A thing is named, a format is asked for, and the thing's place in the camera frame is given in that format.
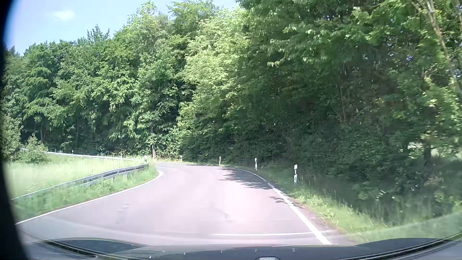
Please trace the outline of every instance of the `blue sky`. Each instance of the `blue sky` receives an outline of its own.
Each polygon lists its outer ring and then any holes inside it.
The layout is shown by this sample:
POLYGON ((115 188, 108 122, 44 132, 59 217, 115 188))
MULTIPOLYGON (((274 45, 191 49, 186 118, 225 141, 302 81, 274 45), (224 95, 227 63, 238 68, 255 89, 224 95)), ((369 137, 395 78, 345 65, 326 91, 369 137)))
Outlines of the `blue sky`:
MULTIPOLYGON (((146 0, 16 0, 9 12, 5 40, 20 54, 33 43, 76 40, 96 24, 111 34, 119 30, 130 14, 146 0)), ((173 0, 155 0, 159 11, 167 12, 173 0)), ((234 0, 214 0, 233 8, 234 0)))

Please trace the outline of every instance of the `grass verge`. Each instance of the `grass verge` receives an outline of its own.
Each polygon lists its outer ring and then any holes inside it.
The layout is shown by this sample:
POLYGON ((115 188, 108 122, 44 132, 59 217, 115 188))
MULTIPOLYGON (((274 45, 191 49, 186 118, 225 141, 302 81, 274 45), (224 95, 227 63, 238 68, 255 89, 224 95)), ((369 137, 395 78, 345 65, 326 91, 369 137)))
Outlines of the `grass verge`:
POLYGON ((94 198, 123 191, 143 184, 157 177, 154 167, 145 171, 127 175, 119 175, 113 179, 102 180, 92 186, 74 186, 63 189, 53 189, 32 198, 18 198, 12 201, 17 221, 35 217, 56 209, 82 203, 94 198))
MULTIPOLYGON (((255 170, 250 167, 236 168, 255 173, 255 170)), ((460 211, 429 220, 419 219, 418 212, 412 212, 406 218, 405 224, 391 227, 381 220, 373 219, 367 213, 358 212, 353 207, 333 199, 332 194, 327 194, 322 187, 313 187, 308 184, 295 185, 292 170, 262 168, 257 173, 276 184, 296 201, 306 205, 327 224, 337 228, 345 234, 347 239, 356 243, 402 237, 446 238, 460 231, 462 227, 462 212, 460 211)))
POLYGON ((47 155, 51 162, 27 164, 9 162, 5 166, 10 196, 15 198, 66 181, 105 171, 139 165, 139 161, 78 158, 47 155))

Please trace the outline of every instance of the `curved road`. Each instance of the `curved road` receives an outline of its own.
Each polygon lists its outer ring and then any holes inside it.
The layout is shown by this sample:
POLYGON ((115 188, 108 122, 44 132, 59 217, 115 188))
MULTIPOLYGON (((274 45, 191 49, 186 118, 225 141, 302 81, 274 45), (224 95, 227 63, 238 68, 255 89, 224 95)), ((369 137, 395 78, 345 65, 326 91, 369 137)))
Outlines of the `curved road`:
POLYGON ((253 173, 158 163, 144 185, 19 222, 24 242, 94 237, 146 245, 343 244, 253 173))

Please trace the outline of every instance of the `guardrail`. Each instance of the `guardrail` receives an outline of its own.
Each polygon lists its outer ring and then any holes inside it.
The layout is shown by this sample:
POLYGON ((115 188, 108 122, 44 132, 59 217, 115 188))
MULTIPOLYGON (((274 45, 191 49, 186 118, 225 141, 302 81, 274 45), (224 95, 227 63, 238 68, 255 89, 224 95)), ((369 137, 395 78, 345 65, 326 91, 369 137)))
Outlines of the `guardrail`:
MULTIPOLYGON (((115 159, 115 160, 130 160, 130 161, 138 161, 137 159, 127 159, 127 158, 121 158, 121 157, 109 157, 109 156, 95 156, 95 155, 74 155, 74 154, 64 154, 64 153, 54 153, 54 152, 44 152, 46 154, 52 154, 52 155, 61 155, 61 156, 72 156, 72 157, 81 157, 81 158, 99 158, 99 159, 115 159)), ((30 198, 36 195, 39 195, 41 193, 45 193, 47 191, 50 191, 51 189, 56 189, 56 188, 65 188, 69 186, 91 186, 93 184, 96 184, 102 180, 107 180, 111 178, 115 178, 118 175, 128 175, 129 173, 137 172, 139 170, 146 170, 149 168, 149 164, 141 164, 141 165, 136 165, 136 166, 130 166, 130 167, 124 167, 124 168, 119 168, 119 169, 114 169, 110 171, 106 171, 103 173, 97 173, 94 175, 90 175, 87 177, 83 177, 80 179, 76 180, 70 180, 61 184, 57 184, 55 186, 51 186, 48 188, 44 188, 41 190, 38 190, 36 192, 31 192, 28 194, 24 194, 22 196, 12 198, 11 200, 15 200, 18 198, 30 198)))

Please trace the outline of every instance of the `tall grass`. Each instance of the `tall grass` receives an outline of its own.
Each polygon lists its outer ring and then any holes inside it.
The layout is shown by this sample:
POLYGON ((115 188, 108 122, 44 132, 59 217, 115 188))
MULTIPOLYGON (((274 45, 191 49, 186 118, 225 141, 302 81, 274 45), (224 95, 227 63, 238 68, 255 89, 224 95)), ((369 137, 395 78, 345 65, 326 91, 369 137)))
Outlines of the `tall grass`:
POLYGON ((139 161, 78 158, 47 155, 51 162, 26 164, 20 161, 4 164, 11 197, 104 171, 140 164, 139 161))
POLYGON ((102 180, 91 186, 53 189, 31 198, 18 198, 12 202, 16 220, 25 220, 59 208, 119 192, 152 180, 157 175, 158 172, 151 165, 147 170, 102 180))

